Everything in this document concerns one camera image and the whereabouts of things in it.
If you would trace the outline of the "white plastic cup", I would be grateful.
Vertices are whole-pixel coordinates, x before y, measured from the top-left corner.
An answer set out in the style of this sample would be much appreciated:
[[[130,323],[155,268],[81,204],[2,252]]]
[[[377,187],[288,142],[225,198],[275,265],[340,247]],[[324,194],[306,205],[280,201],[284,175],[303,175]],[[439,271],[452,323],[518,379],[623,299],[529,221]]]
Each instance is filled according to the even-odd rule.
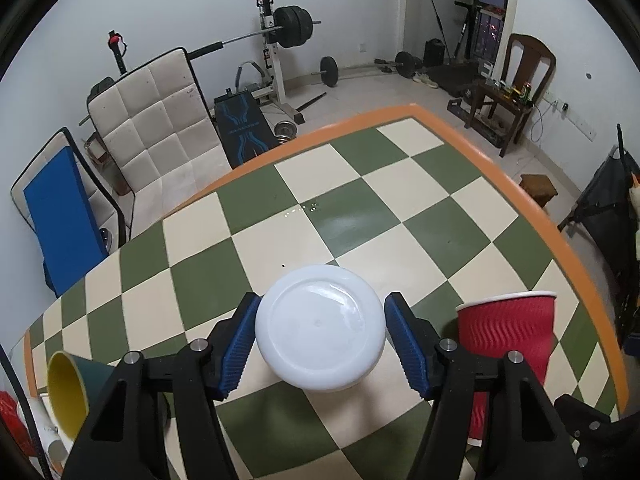
[[[315,264],[279,278],[257,310],[262,358],[284,382],[303,390],[347,389],[378,364],[385,318],[375,290],[349,270]]]

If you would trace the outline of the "red ribbed paper cup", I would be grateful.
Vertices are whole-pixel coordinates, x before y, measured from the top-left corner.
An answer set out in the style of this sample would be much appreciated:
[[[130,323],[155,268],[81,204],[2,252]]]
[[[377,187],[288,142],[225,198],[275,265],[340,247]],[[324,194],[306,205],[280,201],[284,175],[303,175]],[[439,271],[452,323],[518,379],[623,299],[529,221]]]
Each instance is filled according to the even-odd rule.
[[[460,304],[456,307],[460,344],[488,358],[520,352],[543,384],[553,351],[555,300],[555,292],[533,290]]]

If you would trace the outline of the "white pvc pipe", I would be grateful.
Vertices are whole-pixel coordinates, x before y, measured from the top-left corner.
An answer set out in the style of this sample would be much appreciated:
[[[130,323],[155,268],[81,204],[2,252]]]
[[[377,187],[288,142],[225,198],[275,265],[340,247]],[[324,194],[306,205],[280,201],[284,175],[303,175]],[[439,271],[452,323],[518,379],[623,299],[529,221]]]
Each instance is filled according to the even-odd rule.
[[[38,437],[52,466],[63,466],[68,456],[58,426],[52,422],[44,404],[29,396],[27,402],[34,418]]]

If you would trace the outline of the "blue folding mat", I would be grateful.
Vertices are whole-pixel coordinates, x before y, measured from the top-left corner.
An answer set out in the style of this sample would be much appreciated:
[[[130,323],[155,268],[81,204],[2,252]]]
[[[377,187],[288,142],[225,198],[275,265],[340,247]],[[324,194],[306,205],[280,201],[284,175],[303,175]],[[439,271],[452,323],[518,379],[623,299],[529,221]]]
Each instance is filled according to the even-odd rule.
[[[115,197],[65,127],[40,148],[10,193],[37,237],[44,278],[55,296],[62,296],[129,238]]]

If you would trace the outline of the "small wooden stool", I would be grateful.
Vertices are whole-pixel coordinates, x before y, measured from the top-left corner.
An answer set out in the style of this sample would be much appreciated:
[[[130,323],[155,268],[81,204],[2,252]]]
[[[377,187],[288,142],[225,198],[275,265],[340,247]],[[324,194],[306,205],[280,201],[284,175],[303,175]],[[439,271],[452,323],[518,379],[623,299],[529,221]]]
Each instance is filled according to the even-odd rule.
[[[520,187],[540,208],[558,195],[558,190],[545,174],[522,174]]]

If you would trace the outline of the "black folded stroller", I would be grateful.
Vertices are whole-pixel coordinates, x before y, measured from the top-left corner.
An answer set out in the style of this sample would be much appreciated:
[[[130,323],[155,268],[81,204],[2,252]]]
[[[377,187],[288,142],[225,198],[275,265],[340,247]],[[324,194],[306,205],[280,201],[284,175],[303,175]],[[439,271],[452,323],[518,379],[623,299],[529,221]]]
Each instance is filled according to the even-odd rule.
[[[614,325],[620,348],[639,355],[639,165],[617,143],[579,195],[558,229],[580,224],[600,250],[614,278]]]

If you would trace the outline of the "white quilted cushion chair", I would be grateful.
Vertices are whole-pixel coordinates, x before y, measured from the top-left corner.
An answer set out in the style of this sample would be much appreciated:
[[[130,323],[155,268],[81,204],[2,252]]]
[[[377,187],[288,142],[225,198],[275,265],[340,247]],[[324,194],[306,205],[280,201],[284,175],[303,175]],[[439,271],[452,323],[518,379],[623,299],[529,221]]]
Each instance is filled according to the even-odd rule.
[[[183,48],[120,77],[88,113],[131,191],[163,214],[231,170]]]

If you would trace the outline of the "black blue weight bench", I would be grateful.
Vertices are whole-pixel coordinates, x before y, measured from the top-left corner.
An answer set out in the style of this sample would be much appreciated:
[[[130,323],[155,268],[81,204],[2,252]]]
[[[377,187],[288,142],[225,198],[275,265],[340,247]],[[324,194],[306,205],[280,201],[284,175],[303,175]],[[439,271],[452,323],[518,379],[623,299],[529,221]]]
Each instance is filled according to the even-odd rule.
[[[249,91],[216,99],[214,112],[218,136],[232,169],[279,145]]]

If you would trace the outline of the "dark wooden chair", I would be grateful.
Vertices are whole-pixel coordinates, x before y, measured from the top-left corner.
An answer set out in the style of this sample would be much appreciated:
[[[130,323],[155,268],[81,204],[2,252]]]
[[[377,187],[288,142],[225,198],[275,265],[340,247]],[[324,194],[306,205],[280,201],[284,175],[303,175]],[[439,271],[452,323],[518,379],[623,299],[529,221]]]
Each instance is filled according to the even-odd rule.
[[[476,115],[488,106],[487,118],[494,117],[499,107],[512,115],[506,134],[492,144],[503,157],[511,143],[518,143],[526,122],[544,96],[556,69],[556,57],[539,39],[524,35],[510,35],[506,44],[506,59],[498,81],[482,81],[473,87],[471,109],[464,120],[465,128],[472,127]]]

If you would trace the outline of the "barbell on floor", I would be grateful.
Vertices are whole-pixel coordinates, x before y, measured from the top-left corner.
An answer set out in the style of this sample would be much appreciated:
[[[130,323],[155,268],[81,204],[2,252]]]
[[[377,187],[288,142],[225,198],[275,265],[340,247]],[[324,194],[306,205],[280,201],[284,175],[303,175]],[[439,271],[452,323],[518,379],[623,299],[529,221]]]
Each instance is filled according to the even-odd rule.
[[[393,61],[375,58],[370,63],[349,66],[347,70],[368,70],[369,68],[376,68],[377,70],[382,70],[384,73],[389,73],[394,70],[401,77],[411,79],[422,67],[423,64],[420,58],[417,58],[407,51],[400,51],[396,54]],[[338,66],[333,56],[324,56],[320,60],[319,69],[312,74],[319,76],[322,84],[325,86],[334,88],[340,80],[341,67]]]

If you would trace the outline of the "white squat rack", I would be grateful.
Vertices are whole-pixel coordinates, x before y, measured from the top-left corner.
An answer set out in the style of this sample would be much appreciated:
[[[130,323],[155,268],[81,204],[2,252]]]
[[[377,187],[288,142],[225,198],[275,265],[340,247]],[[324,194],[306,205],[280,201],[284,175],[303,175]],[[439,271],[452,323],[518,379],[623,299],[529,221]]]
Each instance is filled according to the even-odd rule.
[[[256,4],[262,29],[272,27],[274,25],[273,0],[256,0]],[[264,36],[262,58],[264,59],[266,81],[262,84],[262,88],[253,92],[253,96],[258,99],[260,104],[269,102],[275,105],[296,125],[303,125],[305,122],[303,113],[292,107],[286,99],[278,45],[273,40],[272,32],[267,32]]]

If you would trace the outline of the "barbell on squat rack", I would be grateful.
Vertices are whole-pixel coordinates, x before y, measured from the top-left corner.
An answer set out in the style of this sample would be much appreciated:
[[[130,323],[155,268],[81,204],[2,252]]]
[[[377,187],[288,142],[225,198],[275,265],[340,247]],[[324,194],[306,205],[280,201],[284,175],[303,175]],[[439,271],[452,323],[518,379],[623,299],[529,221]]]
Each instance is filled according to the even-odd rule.
[[[311,38],[314,26],[321,24],[321,21],[314,20],[310,13],[300,6],[281,6],[273,11],[271,17],[274,21],[272,26],[227,40],[215,41],[205,47],[188,52],[186,57],[192,61],[222,50],[228,44],[253,37],[265,37],[267,44],[278,44],[285,49],[300,47]]]

